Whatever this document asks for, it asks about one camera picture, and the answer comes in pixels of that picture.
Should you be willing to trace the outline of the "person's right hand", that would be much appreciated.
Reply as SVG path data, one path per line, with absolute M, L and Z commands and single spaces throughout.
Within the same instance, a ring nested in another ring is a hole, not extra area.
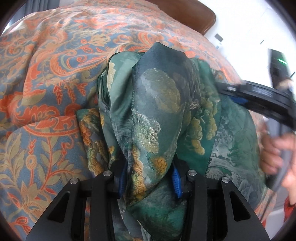
M 286 133 L 281 137 L 271 138 L 264 135 L 261 139 L 262 151 L 259 161 L 260 168 L 267 175 L 275 175 L 283 165 L 280 154 L 284 150 L 292 151 L 290 168 L 281 185 L 288 191 L 290 205 L 295 205 L 295 134 Z

